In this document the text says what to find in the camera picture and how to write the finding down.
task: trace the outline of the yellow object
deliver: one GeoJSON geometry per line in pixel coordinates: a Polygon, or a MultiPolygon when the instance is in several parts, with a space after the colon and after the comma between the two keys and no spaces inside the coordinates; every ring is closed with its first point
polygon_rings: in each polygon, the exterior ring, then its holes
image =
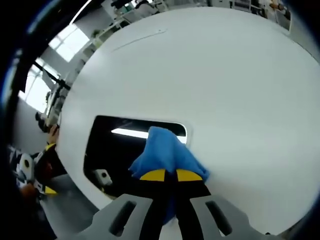
{"type": "Polygon", "coordinates": [[[49,148],[53,147],[54,145],[56,145],[56,144],[55,144],[55,143],[51,143],[51,144],[47,145],[47,146],[45,147],[45,150],[48,151],[49,148]]]}
{"type": "Polygon", "coordinates": [[[58,194],[55,190],[51,189],[48,186],[45,186],[44,193],[47,194],[47,195],[56,195],[56,194],[58,194]]]}
{"type": "Polygon", "coordinates": [[[178,177],[178,182],[190,182],[190,181],[202,180],[202,178],[198,174],[192,171],[184,170],[184,169],[177,169],[176,175],[178,177]]]}
{"type": "Polygon", "coordinates": [[[165,169],[153,170],[140,177],[140,180],[164,182],[165,173],[165,169]]]}

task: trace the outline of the blue cloth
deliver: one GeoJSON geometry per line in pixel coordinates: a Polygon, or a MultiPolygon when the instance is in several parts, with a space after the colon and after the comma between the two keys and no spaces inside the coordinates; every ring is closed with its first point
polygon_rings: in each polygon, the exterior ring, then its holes
{"type": "MultiPolygon", "coordinates": [[[[168,129],[152,126],[143,153],[129,168],[133,177],[141,178],[144,174],[158,169],[174,173],[176,169],[194,172],[206,181],[209,172],[197,161],[185,144],[168,129]]],[[[165,223],[175,216],[174,204],[168,207],[165,223]]]]}

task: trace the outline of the gray gripper base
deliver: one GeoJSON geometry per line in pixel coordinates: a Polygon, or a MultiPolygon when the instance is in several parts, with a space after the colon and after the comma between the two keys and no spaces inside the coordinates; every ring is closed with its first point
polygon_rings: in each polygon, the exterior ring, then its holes
{"type": "Polygon", "coordinates": [[[123,194],[98,211],[87,229],[72,236],[61,237],[59,240],[139,240],[142,225],[152,202],[153,200],[149,198],[123,194]],[[125,214],[129,215],[129,218],[122,234],[116,236],[113,229],[125,214]]]}
{"type": "Polygon", "coordinates": [[[203,196],[192,198],[190,201],[199,219],[204,240],[282,239],[274,235],[264,235],[252,228],[248,216],[220,196],[203,196]],[[226,230],[226,236],[221,235],[218,226],[220,230],[222,227],[226,230]]]}

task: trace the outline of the rectangular opening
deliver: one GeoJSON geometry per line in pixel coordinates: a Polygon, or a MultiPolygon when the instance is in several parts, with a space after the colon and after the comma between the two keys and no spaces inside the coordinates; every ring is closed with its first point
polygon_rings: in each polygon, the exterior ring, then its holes
{"type": "Polygon", "coordinates": [[[132,201],[128,201],[125,203],[125,205],[122,207],[119,214],[114,219],[111,227],[110,227],[110,233],[113,235],[120,237],[125,229],[125,226],[128,222],[128,219],[132,212],[134,211],[136,207],[136,203],[132,201]]]}
{"type": "Polygon", "coordinates": [[[213,219],[219,228],[222,237],[228,236],[232,232],[232,228],[228,223],[224,213],[220,210],[218,205],[214,201],[209,201],[205,203],[209,209],[213,219]]]}
{"type": "Polygon", "coordinates": [[[93,171],[106,170],[112,186],[104,187],[104,193],[112,197],[123,194],[132,175],[128,169],[143,153],[151,126],[168,129],[181,142],[187,142],[186,129],[178,123],[97,116],[85,151],[85,176],[101,190],[93,171]]]}

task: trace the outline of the white table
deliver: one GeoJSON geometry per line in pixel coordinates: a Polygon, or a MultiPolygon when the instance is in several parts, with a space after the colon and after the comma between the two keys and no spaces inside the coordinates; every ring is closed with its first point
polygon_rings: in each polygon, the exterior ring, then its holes
{"type": "Polygon", "coordinates": [[[286,230],[320,187],[320,66],[285,34],[257,15],[214,7],[164,12],[116,32],[64,103],[57,151],[66,171],[102,209],[111,200],[83,173],[95,117],[178,122],[211,171],[211,193],[262,233],[286,230]]]}

